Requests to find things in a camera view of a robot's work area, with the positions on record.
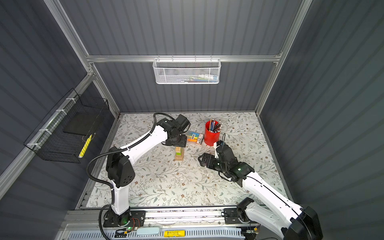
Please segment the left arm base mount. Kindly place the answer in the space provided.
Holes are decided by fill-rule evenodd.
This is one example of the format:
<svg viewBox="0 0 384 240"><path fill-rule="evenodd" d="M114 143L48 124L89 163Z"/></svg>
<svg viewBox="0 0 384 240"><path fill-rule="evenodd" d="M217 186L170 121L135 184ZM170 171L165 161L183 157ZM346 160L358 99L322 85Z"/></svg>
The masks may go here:
<svg viewBox="0 0 384 240"><path fill-rule="evenodd" d="M117 215L113 210L107 210L103 216L104 228L134 228L142 227L146 219L146 211L126 211Z"/></svg>

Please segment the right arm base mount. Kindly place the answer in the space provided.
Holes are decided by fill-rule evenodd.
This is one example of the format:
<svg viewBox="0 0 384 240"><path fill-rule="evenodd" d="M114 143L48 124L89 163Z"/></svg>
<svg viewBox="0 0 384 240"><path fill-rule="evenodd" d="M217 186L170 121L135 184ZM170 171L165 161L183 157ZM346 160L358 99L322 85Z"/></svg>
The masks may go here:
<svg viewBox="0 0 384 240"><path fill-rule="evenodd" d="M234 224L248 224L250 221L245 222L239 218L236 208L224 208L221 212L221 216L224 218L227 225Z"/></svg>

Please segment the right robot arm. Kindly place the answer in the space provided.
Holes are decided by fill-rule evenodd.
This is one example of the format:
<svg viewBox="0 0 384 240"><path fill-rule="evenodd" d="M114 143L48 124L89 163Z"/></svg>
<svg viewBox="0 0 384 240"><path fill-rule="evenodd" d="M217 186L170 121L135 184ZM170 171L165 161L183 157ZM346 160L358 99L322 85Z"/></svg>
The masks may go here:
<svg viewBox="0 0 384 240"><path fill-rule="evenodd" d="M257 222L283 240L323 239L319 216L314 209L303 208L276 191L254 168L238 161L225 142L214 143L214 149L214 155L204 153L199 156L200 165L218 172L223 180L237 183L265 205L261 207L251 198L242 200L237 205L241 222Z"/></svg>

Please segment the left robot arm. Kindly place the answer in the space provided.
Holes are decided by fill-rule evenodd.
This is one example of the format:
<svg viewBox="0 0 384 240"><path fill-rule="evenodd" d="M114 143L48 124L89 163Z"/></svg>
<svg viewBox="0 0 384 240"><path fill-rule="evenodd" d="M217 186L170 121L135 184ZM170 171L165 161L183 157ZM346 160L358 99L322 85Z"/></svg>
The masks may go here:
<svg viewBox="0 0 384 240"><path fill-rule="evenodd" d="M183 115L173 118L165 113L154 113L153 126L143 136L132 143L109 151L106 171L112 191L112 211L121 216L130 209L129 184L136 174L133 169L136 162L148 151L163 143L166 146L182 147L187 143L186 132L191 125Z"/></svg>

